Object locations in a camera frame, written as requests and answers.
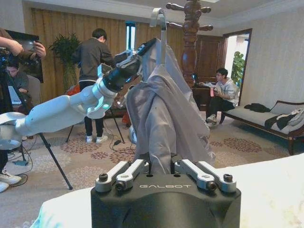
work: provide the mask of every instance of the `sofa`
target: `sofa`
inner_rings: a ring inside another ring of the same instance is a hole
[[[291,103],[285,101],[277,101],[275,106],[270,109],[270,112],[259,113],[244,106],[238,106],[235,109],[222,112],[220,124],[224,121],[225,116],[239,120],[245,124],[269,132],[288,140],[288,151],[290,155],[294,154],[294,141],[304,138],[304,112],[301,115],[295,116],[288,122],[287,126],[279,129],[277,123],[273,124],[269,129],[265,127],[265,121],[281,114],[290,114],[293,110],[304,108],[304,103]]]

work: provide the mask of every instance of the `man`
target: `man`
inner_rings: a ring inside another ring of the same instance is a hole
[[[36,56],[44,58],[46,56],[45,47],[37,42],[34,42],[35,52],[24,51],[20,43],[13,40],[12,37],[2,28],[0,28],[0,47],[7,48],[14,56],[23,59],[34,59]],[[8,151],[0,150],[0,192],[5,191],[9,185],[17,184],[21,177],[9,174],[5,165],[8,161]]]
[[[73,54],[73,62],[78,63],[81,67],[79,77],[80,91],[87,86],[92,86],[98,76],[97,67],[101,64],[107,64],[114,67],[113,57],[108,46],[105,44],[107,39],[106,32],[97,28],[93,31],[92,37],[82,42],[75,53]],[[108,139],[106,135],[103,135],[104,120],[103,118],[96,119],[96,143],[102,143]],[[92,137],[92,120],[85,117],[85,131],[86,131],[86,142],[91,143]]]
[[[209,105],[210,116],[206,121],[209,126],[216,125],[218,111],[234,109],[238,104],[238,87],[230,78],[227,78],[227,75],[228,71],[225,68],[220,68],[216,72],[217,83],[214,88],[214,97]]]
[[[13,79],[13,83],[22,94],[23,99],[27,104],[27,109],[31,110],[33,104],[31,103],[32,97],[28,93],[29,78],[26,73],[19,70],[19,59],[13,55],[10,55],[6,70],[9,72],[10,76]],[[18,108],[18,112],[27,115],[27,112],[22,105]]]

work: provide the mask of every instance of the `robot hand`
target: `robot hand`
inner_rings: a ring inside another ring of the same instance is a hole
[[[135,51],[115,56],[116,67],[104,72],[96,83],[73,96],[59,96],[35,106],[28,115],[4,113],[0,115],[0,150],[17,148],[22,136],[55,132],[77,124],[85,116],[102,118],[125,83],[141,75],[141,56],[156,42],[152,39]]]

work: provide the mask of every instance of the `white sneaker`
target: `white sneaker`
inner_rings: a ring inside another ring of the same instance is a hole
[[[8,189],[8,187],[9,187],[9,184],[0,182],[0,193],[4,192],[6,189]]]
[[[102,143],[102,142],[104,142],[104,141],[107,141],[107,140],[108,140],[108,136],[103,135],[103,136],[101,136],[101,137],[97,137],[97,138],[96,138],[96,143],[97,143],[97,144],[100,144],[100,143]]]
[[[216,127],[217,126],[217,123],[207,123],[207,126],[209,128],[213,128],[213,127]]]
[[[2,170],[2,172],[0,172],[0,181],[1,182],[12,185],[12,184],[17,184],[20,180],[21,180],[21,177],[9,174],[5,168]]]
[[[207,123],[216,123],[217,122],[217,118],[216,118],[216,116],[214,115],[214,114],[212,114],[211,116],[209,116],[208,118],[207,118],[207,121],[206,121]]]
[[[86,143],[91,143],[93,141],[93,137],[92,136],[87,136],[86,137]]]

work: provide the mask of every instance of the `wooden door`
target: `wooden door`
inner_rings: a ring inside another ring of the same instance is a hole
[[[225,66],[225,38],[198,35],[197,63],[194,72],[199,82],[216,82],[216,70]]]

